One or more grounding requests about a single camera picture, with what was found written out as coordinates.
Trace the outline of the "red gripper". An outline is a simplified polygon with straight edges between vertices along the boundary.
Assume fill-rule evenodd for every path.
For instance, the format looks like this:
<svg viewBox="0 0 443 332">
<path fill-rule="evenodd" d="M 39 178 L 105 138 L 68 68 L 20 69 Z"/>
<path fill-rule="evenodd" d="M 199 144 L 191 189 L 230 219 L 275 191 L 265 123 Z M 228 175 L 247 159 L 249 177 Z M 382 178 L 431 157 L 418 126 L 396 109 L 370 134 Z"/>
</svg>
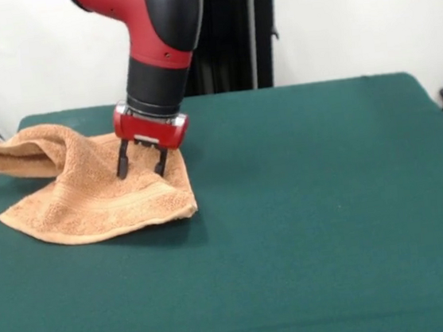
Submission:
<svg viewBox="0 0 443 332">
<path fill-rule="evenodd" d="M 113 116 L 115 134 L 122 140 L 117 164 L 118 178 L 124 180 L 128 174 L 129 140 L 160 146 L 157 148 L 159 158 L 153 169 L 162 177 L 165 173 L 168 149 L 176 150 L 184 142 L 189 125 L 188 116 L 178 113 L 173 118 L 151 118 L 133 110 L 123 101 L 115 105 Z"/>
</svg>

